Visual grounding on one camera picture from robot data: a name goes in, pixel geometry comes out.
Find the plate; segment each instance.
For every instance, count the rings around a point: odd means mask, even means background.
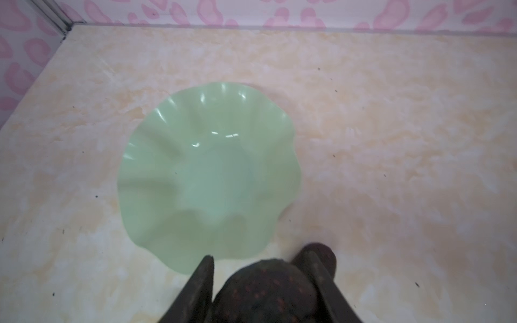
[[[210,83],[172,94],[132,133],[120,164],[129,237],[184,274],[207,254],[257,254],[300,187],[294,135],[255,88]]]

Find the light green scalloped bowl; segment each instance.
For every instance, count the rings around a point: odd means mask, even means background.
[[[133,132],[120,164],[129,237],[184,274],[206,254],[260,252],[300,187],[294,134],[287,114],[246,85],[171,95]]]

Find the marble surface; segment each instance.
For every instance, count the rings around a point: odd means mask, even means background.
[[[285,109],[303,172],[215,291],[318,240],[365,323],[517,321],[516,61],[513,38],[75,27],[0,131],[0,321],[159,319],[187,277],[129,240],[117,169],[146,113],[212,81]]]

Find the pink patterned wall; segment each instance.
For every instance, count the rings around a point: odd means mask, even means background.
[[[74,21],[515,33],[517,0],[57,0]]]
[[[61,39],[25,1],[0,0],[0,128]]]

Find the countertop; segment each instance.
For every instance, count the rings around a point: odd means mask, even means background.
[[[292,118],[298,199],[253,259],[331,246],[367,322],[517,321],[517,39],[76,26],[0,131],[0,321],[156,322],[187,277],[136,247],[129,135],[213,81]]]

